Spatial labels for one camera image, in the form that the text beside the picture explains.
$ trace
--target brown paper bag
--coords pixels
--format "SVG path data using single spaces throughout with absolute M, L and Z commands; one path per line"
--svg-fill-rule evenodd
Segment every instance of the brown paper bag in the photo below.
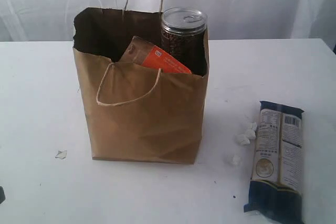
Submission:
M 75 63 L 93 159 L 195 161 L 208 79 L 207 33 L 203 76 L 118 62 L 133 36 L 160 46 L 161 9 L 162 0 L 158 13 L 87 8 L 75 18 Z

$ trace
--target white tablecloth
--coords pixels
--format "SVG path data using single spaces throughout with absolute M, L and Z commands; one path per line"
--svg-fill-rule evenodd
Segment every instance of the white tablecloth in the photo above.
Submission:
M 72 42 L 0 43 L 0 222 L 268 223 L 243 213 L 254 143 L 234 142 L 268 100 L 305 110 L 304 221 L 334 223 L 336 56 L 320 39 L 209 47 L 197 161 L 172 165 L 91 159 Z

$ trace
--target nutrition label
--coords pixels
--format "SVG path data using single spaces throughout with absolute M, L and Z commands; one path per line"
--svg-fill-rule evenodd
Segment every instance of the nutrition label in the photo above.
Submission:
M 302 179 L 301 123 L 297 116 L 282 116 L 280 183 L 299 193 Z
M 269 109 L 260 112 L 252 179 L 278 182 L 280 119 L 281 112 Z

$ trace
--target white backdrop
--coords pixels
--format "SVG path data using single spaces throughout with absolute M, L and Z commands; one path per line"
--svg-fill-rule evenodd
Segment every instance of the white backdrop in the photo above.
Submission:
M 74 16 L 88 6 L 122 8 L 125 0 L 0 0 L 0 41 L 72 40 Z M 322 38 L 336 43 L 335 0 L 164 0 L 208 15 L 210 39 Z M 159 0 L 130 0 L 157 11 Z

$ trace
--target orange package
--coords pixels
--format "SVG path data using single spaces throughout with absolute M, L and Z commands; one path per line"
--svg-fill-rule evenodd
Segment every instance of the orange package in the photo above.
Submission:
M 190 69 L 156 45 L 134 36 L 120 62 L 133 62 L 165 73 L 191 73 Z

